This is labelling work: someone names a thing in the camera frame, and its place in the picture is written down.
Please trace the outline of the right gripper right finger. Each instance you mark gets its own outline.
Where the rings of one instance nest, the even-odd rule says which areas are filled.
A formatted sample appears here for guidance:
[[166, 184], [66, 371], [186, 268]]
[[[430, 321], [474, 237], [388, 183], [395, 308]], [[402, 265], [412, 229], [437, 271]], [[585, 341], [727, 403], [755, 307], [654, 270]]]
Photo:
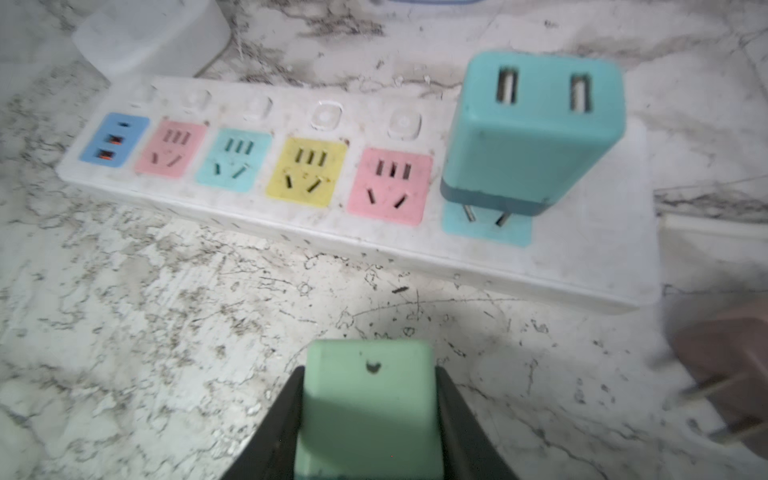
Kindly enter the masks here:
[[518, 480], [443, 367], [435, 368], [444, 478]]

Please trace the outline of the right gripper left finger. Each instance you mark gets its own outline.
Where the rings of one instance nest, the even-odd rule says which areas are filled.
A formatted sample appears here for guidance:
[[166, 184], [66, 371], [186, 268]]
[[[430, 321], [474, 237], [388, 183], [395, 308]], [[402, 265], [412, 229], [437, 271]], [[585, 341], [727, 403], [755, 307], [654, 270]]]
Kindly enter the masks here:
[[301, 426], [305, 368], [297, 367], [267, 411], [224, 480], [295, 479], [297, 438]]

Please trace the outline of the green plug cube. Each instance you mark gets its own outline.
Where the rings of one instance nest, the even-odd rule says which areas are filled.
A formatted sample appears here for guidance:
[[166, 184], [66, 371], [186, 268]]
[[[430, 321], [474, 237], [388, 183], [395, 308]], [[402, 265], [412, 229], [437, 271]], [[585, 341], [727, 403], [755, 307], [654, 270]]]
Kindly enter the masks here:
[[420, 340], [312, 342], [294, 476], [443, 478], [432, 346]]

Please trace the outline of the long white power strip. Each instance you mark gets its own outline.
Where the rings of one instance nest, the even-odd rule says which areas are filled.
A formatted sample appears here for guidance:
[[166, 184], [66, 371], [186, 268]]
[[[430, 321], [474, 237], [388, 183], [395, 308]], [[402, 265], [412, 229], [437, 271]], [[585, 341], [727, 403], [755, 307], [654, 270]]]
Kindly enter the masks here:
[[446, 201], [439, 100], [153, 76], [58, 165], [114, 201], [499, 293], [622, 313], [661, 295], [646, 131], [526, 217]]

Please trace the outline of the teal plug cube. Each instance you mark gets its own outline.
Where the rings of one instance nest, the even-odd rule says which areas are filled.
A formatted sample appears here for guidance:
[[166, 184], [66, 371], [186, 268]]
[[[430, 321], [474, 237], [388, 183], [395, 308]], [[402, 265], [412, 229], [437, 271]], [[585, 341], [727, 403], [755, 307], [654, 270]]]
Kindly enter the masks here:
[[484, 51], [469, 62], [440, 192], [451, 203], [538, 216], [622, 139], [622, 71], [611, 61]]

